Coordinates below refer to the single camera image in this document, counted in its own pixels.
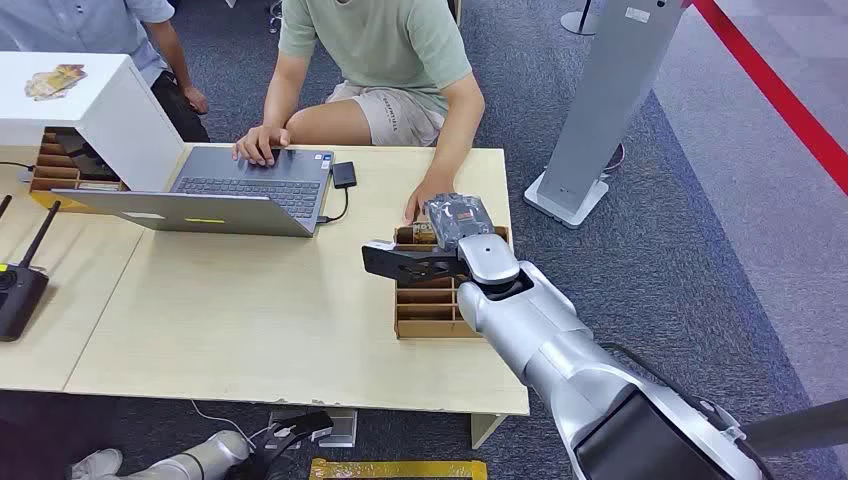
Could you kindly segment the dark left robot hand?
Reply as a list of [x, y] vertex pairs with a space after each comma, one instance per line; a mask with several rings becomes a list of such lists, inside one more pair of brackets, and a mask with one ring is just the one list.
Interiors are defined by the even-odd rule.
[[316, 442], [328, 436], [334, 422], [326, 411], [276, 418], [254, 442], [248, 458], [231, 467], [225, 479], [288, 479], [290, 450], [303, 441]]

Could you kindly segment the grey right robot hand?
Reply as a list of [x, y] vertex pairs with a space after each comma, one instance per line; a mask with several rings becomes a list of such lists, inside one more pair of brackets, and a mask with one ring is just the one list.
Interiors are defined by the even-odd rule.
[[463, 238], [495, 232], [478, 196], [455, 192], [438, 194], [425, 203], [425, 210], [438, 247], [443, 251], [456, 250]]

